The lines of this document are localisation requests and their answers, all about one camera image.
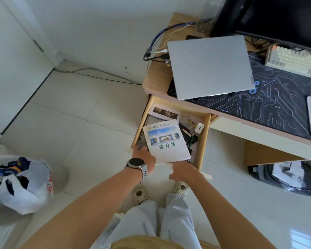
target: hand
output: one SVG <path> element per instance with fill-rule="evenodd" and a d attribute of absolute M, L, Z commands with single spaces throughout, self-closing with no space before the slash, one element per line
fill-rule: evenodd
<path fill-rule="evenodd" d="M 140 151 L 137 150 L 137 146 L 133 149 L 133 155 L 131 158 L 141 158 L 144 160 L 148 167 L 148 175 L 154 171 L 155 167 L 155 157 L 151 155 L 149 151 L 147 151 L 147 146 L 143 146 Z"/>
<path fill-rule="evenodd" d="M 169 178 L 170 180 L 184 182 L 189 185 L 191 179 L 194 179 L 196 175 L 203 176 L 191 163 L 182 161 L 173 164 L 173 173 L 169 175 Z"/>

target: light blue pants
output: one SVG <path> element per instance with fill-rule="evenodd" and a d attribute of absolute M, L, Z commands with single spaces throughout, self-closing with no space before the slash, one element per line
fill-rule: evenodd
<path fill-rule="evenodd" d="M 131 208 L 121 221 L 112 219 L 98 238 L 97 248 L 109 249 L 112 242 L 133 235 L 156 236 L 157 209 L 155 201 L 146 200 Z M 185 249 L 201 249 L 189 207 L 184 199 L 177 193 L 170 193 L 167 195 L 166 209 L 162 210 L 159 210 L 159 216 L 163 213 L 162 221 L 160 220 L 160 238 L 172 240 Z"/>

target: black monitor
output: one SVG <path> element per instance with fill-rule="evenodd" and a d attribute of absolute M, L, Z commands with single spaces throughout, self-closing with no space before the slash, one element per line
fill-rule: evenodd
<path fill-rule="evenodd" d="M 233 33 L 311 50 L 311 0 L 226 0 L 211 36 Z"/>

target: smartwatch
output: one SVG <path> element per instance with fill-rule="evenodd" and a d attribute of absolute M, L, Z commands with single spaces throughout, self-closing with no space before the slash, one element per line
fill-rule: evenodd
<path fill-rule="evenodd" d="M 131 167 L 133 169 L 139 169 L 141 170 L 142 174 L 143 174 L 143 178 L 142 180 L 139 182 L 141 183 L 142 181 L 144 181 L 144 179 L 146 178 L 146 176 L 148 175 L 148 167 L 146 165 L 146 163 L 144 162 L 143 159 L 141 158 L 131 158 L 127 163 L 126 163 L 126 167 Z"/>

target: door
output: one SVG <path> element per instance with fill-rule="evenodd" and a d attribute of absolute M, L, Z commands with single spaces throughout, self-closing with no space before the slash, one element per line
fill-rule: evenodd
<path fill-rule="evenodd" d="M 0 2 L 0 133 L 53 67 Z"/>

